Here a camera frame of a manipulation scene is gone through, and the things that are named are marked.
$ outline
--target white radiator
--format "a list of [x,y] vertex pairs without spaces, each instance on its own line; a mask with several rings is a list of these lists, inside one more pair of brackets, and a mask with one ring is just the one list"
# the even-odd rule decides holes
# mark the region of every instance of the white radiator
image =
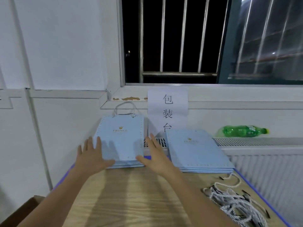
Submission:
[[[165,139],[157,140],[168,151]],[[303,138],[214,140],[236,169],[292,227],[303,227]]]

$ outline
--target pile of white rope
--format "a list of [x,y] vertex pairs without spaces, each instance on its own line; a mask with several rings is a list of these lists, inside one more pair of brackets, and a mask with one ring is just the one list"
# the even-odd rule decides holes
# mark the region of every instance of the pile of white rope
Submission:
[[[204,188],[202,190],[203,193],[206,194],[215,204],[221,206],[220,209],[241,227],[248,227],[248,222],[251,222],[257,227],[268,227],[265,218],[253,206],[253,204],[258,206],[269,217],[267,210],[259,203],[252,200],[247,192],[243,191],[244,196],[241,196],[231,189],[240,186],[241,178],[234,173],[231,173],[227,178],[220,178],[222,180],[226,180],[230,179],[232,176],[235,176],[238,179],[238,183],[236,185],[229,186],[223,183],[214,183],[210,188]],[[227,187],[227,190],[222,191],[217,187],[217,185]]]

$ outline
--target bag handle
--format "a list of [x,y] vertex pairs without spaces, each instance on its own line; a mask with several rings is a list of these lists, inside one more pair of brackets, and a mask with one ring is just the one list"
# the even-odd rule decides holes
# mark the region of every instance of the bag handle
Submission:
[[113,118],[114,118],[115,115],[130,115],[130,114],[132,114],[132,117],[134,118],[134,111],[133,111],[132,113],[127,113],[127,114],[117,114],[117,113],[116,113],[116,110],[118,109],[118,107],[119,107],[120,105],[124,104],[124,103],[131,103],[131,104],[133,105],[133,110],[135,111],[136,106],[134,105],[133,102],[131,102],[131,101],[123,102],[123,103],[118,104],[118,105],[115,107],[114,112],[113,112]]

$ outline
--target brown paint patch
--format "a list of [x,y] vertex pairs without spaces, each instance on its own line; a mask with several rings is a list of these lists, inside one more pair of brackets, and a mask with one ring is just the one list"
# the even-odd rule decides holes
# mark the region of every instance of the brown paint patch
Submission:
[[127,97],[127,98],[123,98],[122,100],[134,100],[134,99],[136,99],[136,100],[140,100],[140,98],[138,98],[138,97]]

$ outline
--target wooden table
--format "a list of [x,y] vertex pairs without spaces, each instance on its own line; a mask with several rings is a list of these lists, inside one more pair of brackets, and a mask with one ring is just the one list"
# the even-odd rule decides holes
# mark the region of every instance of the wooden table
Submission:
[[[226,174],[184,173],[199,188],[209,187]],[[234,185],[233,177],[224,181]],[[286,226],[245,183],[235,189],[248,192],[271,216],[269,226]],[[192,226],[170,185],[146,167],[107,169],[93,175],[76,198],[64,227]]]

